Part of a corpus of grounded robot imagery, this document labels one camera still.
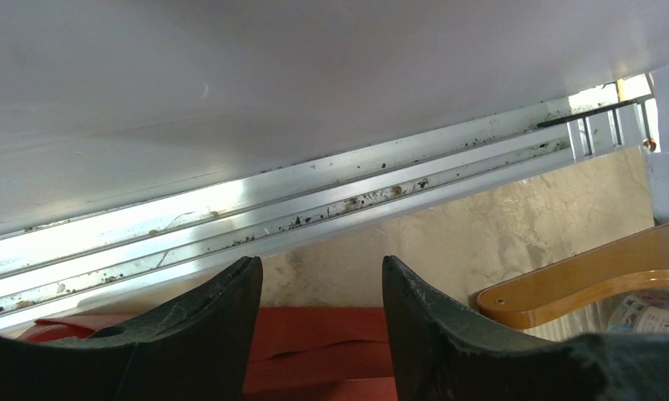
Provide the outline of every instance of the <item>red fabric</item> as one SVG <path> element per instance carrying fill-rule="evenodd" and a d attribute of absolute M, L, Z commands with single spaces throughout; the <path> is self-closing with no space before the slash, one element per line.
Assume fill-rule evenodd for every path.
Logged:
<path fill-rule="evenodd" d="M 101 328 L 124 322 L 134 314 L 124 315 L 88 315 L 38 319 L 18 337 L 30 343 L 44 343 L 66 337 L 86 338 Z"/>
<path fill-rule="evenodd" d="M 245 394 L 243 401 L 396 401 L 393 378 L 365 378 Z"/>
<path fill-rule="evenodd" d="M 134 315 L 40 319 L 19 339 L 86 338 Z M 246 401 L 393 401 L 393 364 L 383 309 L 262 308 L 243 393 Z"/>

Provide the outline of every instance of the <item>plastic bag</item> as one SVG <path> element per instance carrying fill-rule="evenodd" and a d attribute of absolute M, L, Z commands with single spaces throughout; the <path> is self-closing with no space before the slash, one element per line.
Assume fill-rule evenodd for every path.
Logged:
<path fill-rule="evenodd" d="M 645 290 L 624 297 L 610 316 L 607 331 L 669 333 L 669 290 Z"/>

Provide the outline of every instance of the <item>aluminum rail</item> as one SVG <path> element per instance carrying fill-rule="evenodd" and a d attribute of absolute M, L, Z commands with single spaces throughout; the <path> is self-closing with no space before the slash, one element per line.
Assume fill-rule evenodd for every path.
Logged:
<path fill-rule="evenodd" d="M 558 99 L 0 238 L 0 331 L 641 144 L 653 99 Z"/>

